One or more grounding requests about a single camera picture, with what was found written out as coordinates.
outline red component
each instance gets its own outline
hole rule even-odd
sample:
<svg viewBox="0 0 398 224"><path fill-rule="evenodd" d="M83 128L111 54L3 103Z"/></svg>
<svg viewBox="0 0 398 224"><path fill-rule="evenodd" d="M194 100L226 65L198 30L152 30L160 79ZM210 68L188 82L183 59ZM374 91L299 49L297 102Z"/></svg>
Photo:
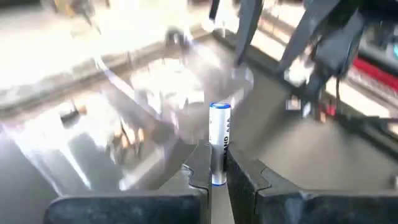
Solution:
<svg viewBox="0 0 398 224"><path fill-rule="evenodd" d="M334 115L336 114L336 106L334 106L334 105L328 105L328 106L326 107L325 113L326 113L327 115L334 116Z"/></svg>
<svg viewBox="0 0 398 224"><path fill-rule="evenodd" d="M382 71L376 66L365 62L362 59L355 59L353 65L360 71L364 72L367 76L391 87L395 91L398 91L398 78L395 76Z"/></svg>

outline small object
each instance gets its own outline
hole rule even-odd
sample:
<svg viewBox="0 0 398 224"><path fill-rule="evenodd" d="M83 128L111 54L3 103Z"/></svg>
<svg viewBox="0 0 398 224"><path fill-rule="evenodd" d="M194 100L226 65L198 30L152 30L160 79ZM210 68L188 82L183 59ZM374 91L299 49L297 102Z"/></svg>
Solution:
<svg viewBox="0 0 398 224"><path fill-rule="evenodd" d="M389 124L388 129L390 131L392 131L393 133L398 134L398 124L391 123L391 124Z"/></svg>
<svg viewBox="0 0 398 224"><path fill-rule="evenodd" d="M79 114L86 115L87 114L87 107L86 103L84 100L73 100L73 104L75 105L76 110L79 112Z"/></svg>
<svg viewBox="0 0 398 224"><path fill-rule="evenodd" d="M140 156L141 148L144 145L145 141L144 131L142 130L142 128L139 128L138 130L131 128L122 118L121 118L121 126L123 132L126 134L128 147L134 151L136 156Z"/></svg>
<svg viewBox="0 0 398 224"><path fill-rule="evenodd" d="M125 150L123 146L123 137L126 137L124 133L119 137L112 136L106 146L106 152L109 153L110 158L117 165L123 164L124 160Z"/></svg>
<svg viewBox="0 0 398 224"><path fill-rule="evenodd" d="M307 66L305 63L296 64L284 72L284 78L290 84L300 87L306 84L312 70L313 67Z"/></svg>
<svg viewBox="0 0 398 224"><path fill-rule="evenodd" d="M122 137L121 137L121 143L122 143L123 149L126 149L127 147L130 146L130 143L129 143L129 140L128 140L126 134L123 134L123 135L122 135Z"/></svg>
<svg viewBox="0 0 398 224"><path fill-rule="evenodd" d="M116 138L120 138L123 134L123 127L121 123L117 123L113 129L113 136Z"/></svg>
<svg viewBox="0 0 398 224"><path fill-rule="evenodd" d="M286 101L286 109L289 111L301 110L301 101L293 95L291 99Z"/></svg>
<svg viewBox="0 0 398 224"><path fill-rule="evenodd" d="M322 123L326 122L326 114L324 112L320 112L319 121Z"/></svg>
<svg viewBox="0 0 398 224"><path fill-rule="evenodd" d="M336 106L328 105L326 106L326 114L329 116L334 116L336 114Z"/></svg>
<svg viewBox="0 0 398 224"><path fill-rule="evenodd" d="M71 121L79 115L79 112L77 111L72 101L62 103L59 106L58 113L63 124Z"/></svg>
<svg viewBox="0 0 398 224"><path fill-rule="evenodd" d="M299 111L303 118L307 117L311 112L311 103L308 101L303 103L297 96L292 95L285 102L285 109L288 111Z"/></svg>
<svg viewBox="0 0 398 224"><path fill-rule="evenodd" d="M210 103L209 111L209 143L211 154L211 183L226 183L224 162L229 145L229 129L231 122L231 105L229 103Z"/></svg>
<svg viewBox="0 0 398 224"><path fill-rule="evenodd" d="M174 46L174 45L179 45L181 48L186 48L188 47L187 41L185 39L184 33L175 28L172 27L166 32L166 46Z"/></svg>

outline white battery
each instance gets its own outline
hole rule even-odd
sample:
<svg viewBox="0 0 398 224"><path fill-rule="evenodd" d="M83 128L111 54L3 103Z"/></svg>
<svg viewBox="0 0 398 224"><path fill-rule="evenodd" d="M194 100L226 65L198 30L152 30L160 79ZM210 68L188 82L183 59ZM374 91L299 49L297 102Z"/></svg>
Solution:
<svg viewBox="0 0 398 224"><path fill-rule="evenodd" d="M209 142L211 154L211 181L213 185L226 183L224 162L229 145L231 105L229 103L210 103Z"/></svg>

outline aa battery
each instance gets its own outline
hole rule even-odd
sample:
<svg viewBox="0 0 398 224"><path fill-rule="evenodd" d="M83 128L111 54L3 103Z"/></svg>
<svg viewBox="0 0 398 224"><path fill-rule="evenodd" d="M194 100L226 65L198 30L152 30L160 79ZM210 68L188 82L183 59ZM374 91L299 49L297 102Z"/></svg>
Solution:
<svg viewBox="0 0 398 224"><path fill-rule="evenodd" d="M231 105L229 103L210 103L209 142L211 154L211 181L213 185L226 182L224 162L229 145L229 126Z"/></svg>

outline table surface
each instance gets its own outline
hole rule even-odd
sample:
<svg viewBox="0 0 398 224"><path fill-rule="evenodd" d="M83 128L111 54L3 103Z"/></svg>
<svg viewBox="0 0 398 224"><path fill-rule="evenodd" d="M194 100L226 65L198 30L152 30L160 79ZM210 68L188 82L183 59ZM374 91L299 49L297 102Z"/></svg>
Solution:
<svg viewBox="0 0 398 224"><path fill-rule="evenodd" d="M234 77L239 76L239 72L234 75L231 73L233 61L231 52L215 40L207 39L199 42L195 52L196 56L188 56L187 59L191 61L188 64L192 66L190 67L192 71L201 71L194 73L194 76L203 84L204 103L194 103L192 108L184 108L177 113L179 128L185 135L174 133L170 125L166 125L164 121L144 115L146 112L143 112L142 108L129 106L130 104L126 102L131 99L121 94L114 86L105 85L102 89L102 94L108 97L118 112L127 114L126 117L131 120L140 120L133 123L143 126L144 129L148 123L154 125L157 134L151 136L149 142L162 145L163 141L167 142L173 136L178 136L184 141L182 145L173 149L163 147L161 149L163 157L152 165L149 164L150 160L145 159L148 158L145 155L141 160L135 159L137 164L147 164L153 168L148 169L143 177L151 176L155 172L158 178L156 180L142 178L136 185L132 185L133 188L155 189L161 185L162 180L170 177L193 150L193 143L197 139L206 138L208 107L204 105L209 101L231 99L230 96L234 96L238 102L231 122L232 141L236 142L248 157L260 159L299 187L355 191L391 188L389 181L391 175L398 170L397 163L372 147L370 143L347 133L334 121L321 124L311 118L303 119L296 114L287 113L284 105L290 96L289 91L255 68L251 68L252 77L243 79ZM251 78L254 80L254 85L246 86L248 82L253 83L253 80L250 81ZM241 88L244 90L243 100L234 95ZM168 116L168 113L168 110L165 110L163 116ZM2 220L7 220L6 223L40 223L46 206L57 197L54 185L48 184L43 175L21 153L20 147L13 142L11 138L15 136L10 136L8 133L9 131L2 131L0 134L0 170L6 170L0 172L2 196L0 217ZM69 142L71 151L84 146L87 151L98 152L96 151L98 146L92 141L89 139L83 141L79 138L82 136L79 135L74 139L76 143L74 146ZM146 152L148 155L156 151L150 147L151 144L148 144ZM94 188L95 190L99 192L117 190L112 184L101 188L101 184L108 182L109 179L101 178L99 170L104 172L105 168L103 164L89 160L93 155L92 152L74 153L77 161L85 167L83 171L88 178L96 180L93 183L99 185L98 188ZM98 153L95 155L101 161L105 161L104 156ZM112 165L107 169L108 173L123 171L122 168ZM76 173L76 170L70 167L64 172L67 173L68 170ZM65 181L63 183L77 181L81 184L81 179L76 177L76 174L73 175L70 174L69 179L63 178ZM64 187L64 190L69 192L70 189ZM84 191L84 187L72 190L80 192ZM213 223L233 223L225 185L213 188L211 209Z"/></svg>

